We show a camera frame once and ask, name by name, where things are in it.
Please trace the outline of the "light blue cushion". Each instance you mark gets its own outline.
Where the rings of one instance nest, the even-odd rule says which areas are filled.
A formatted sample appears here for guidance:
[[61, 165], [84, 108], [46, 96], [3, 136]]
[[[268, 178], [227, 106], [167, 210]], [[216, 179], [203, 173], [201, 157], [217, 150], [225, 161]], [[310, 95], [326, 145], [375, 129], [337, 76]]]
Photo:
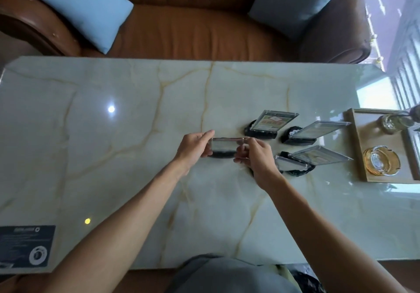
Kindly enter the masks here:
[[91, 44], [107, 54], [134, 8], [129, 0], [42, 0], [64, 16]]

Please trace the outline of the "clear acrylic sign holder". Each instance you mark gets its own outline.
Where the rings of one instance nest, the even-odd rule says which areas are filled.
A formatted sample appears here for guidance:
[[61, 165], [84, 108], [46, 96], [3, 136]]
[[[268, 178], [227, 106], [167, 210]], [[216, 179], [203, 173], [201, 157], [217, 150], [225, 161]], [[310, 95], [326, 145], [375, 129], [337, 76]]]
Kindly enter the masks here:
[[217, 159], [233, 159], [237, 149], [247, 144], [247, 137], [241, 138], [212, 138], [208, 144], [212, 154], [208, 157]]
[[292, 126], [280, 137], [280, 142], [290, 146], [311, 146], [317, 139], [345, 128], [351, 122], [317, 120], [306, 127]]
[[256, 120], [244, 128], [244, 135], [260, 140], [275, 139], [278, 132], [298, 116], [299, 113], [264, 110]]
[[352, 161], [353, 158], [334, 152], [323, 146], [313, 146], [290, 154], [290, 157], [313, 166]]
[[316, 168], [315, 165], [294, 159], [288, 152], [275, 155], [274, 161], [280, 173], [286, 173], [294, 177], [301, 177]]

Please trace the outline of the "dark blue sticker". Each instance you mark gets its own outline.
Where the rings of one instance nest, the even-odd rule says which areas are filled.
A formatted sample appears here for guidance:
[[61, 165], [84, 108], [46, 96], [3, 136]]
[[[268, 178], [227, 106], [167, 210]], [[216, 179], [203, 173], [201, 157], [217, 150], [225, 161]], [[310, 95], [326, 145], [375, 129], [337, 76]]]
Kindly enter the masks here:
[[0, 227], [0, 269], [48, 266], [55, 225]]

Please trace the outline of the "person's left hand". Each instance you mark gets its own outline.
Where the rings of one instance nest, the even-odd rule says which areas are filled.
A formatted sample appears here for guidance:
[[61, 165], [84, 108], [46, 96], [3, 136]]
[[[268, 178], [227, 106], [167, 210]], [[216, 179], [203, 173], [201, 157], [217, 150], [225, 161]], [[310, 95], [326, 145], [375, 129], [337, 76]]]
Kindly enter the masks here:
[[189, 133], [183, 137], [173, 158], [173, 163], [179, 168], [182, 176], [185, 176], [201, 158], [204, 148], [209, 147], [208, 142], [214, 134], [214, 130], [209, 130], [203, 133]]

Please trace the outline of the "clear glass jar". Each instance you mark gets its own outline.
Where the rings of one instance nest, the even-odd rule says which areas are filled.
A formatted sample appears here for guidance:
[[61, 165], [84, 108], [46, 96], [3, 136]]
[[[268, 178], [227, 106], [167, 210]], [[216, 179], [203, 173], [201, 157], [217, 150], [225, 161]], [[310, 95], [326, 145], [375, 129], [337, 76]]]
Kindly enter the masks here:
[[381, 130], [388, 135], [396, 134], [415, 125], [415, 121], [408, 114], [386, 114], [379, 118]]

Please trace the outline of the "person's left forearm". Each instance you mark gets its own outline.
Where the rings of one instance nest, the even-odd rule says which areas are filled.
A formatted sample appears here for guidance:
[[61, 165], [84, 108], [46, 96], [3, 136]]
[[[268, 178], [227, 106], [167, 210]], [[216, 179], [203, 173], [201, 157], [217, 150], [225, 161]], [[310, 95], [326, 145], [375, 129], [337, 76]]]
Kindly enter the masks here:
[[138, 194], [94, 228], [51, 274], [21, 276], [0, 284], [0, 293], [164, 293], [174, 271], [128, 270], [190, 164], [174, 159]]

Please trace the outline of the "amber glass ashtray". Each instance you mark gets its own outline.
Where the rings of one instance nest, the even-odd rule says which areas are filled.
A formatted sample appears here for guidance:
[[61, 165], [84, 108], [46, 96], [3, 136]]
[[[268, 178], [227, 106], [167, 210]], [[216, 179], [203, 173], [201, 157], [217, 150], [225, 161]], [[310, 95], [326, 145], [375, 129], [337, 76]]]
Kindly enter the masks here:
[[362, 157], [367, 172], [378, 177], [395, 176], [401, 169], [398, 154], [387, 146], [367, 148]]

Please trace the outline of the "brown leather sofa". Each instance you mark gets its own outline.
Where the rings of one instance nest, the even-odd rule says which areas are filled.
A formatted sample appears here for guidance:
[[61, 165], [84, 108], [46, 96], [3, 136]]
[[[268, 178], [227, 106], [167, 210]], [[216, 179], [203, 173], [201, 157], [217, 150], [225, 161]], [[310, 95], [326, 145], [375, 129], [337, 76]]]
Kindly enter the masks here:
[[129, 1], [107, 54], [42, 0], [0, 0], [0, 31], [65, 57], [357, 64], [372, 49], [364, 0], [330, 0], [297, 41], [251, 19], [254, 0]]

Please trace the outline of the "person's right hand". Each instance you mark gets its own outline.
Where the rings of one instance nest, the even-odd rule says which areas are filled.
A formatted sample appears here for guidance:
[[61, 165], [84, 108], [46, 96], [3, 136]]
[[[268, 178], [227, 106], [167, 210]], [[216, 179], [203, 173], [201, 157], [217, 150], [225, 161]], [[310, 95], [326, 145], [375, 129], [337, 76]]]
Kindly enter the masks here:
[[277, 169], [270, 145], [259, 139], [248, 137], [247, 144], [240, 146], [235, 154], [237, 158], [249, 158], [256, 184], [267, 193], [284, 186], [286, 180]]

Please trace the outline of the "wooden tray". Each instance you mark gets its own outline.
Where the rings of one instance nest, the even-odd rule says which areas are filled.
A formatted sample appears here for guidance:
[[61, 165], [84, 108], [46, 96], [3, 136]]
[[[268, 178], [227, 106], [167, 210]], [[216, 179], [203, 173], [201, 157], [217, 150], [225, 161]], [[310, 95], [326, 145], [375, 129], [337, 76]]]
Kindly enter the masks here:
[[[416, 139], [418, 132], [411, 129], [388, 135], [379, 127], [382, 115], [395, 113], [397, 110], [349, 109], [344, 112], [344, 120], [351, 123], [349, 132], [354, 148], [354, 158], [358, 163], [361, 181], [370, 183], [420, 184], [420, 147]], [[376, 146], [386, 146], [396, 152], [400, 159], [399, 172], [391, 177], [376, 176], [365, 166], [363, 153]]]

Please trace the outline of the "person's right forearm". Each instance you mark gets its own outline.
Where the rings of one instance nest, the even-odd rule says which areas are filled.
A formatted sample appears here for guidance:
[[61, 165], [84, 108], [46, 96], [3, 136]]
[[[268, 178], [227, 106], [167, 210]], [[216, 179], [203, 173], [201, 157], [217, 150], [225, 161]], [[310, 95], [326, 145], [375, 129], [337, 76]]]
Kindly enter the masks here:
[[408, 293], [376, 260], [315, 211], [279, 173], [258, 179], [328, 293]]

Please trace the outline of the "person's grey garment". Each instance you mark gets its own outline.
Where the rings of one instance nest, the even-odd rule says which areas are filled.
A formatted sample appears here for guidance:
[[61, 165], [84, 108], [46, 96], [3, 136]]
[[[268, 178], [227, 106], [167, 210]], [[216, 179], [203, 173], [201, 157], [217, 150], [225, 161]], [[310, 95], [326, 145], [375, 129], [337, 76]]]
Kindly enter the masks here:
[[302, 293], [286, 267], [201, 254], [177, 269], [164, 293]]

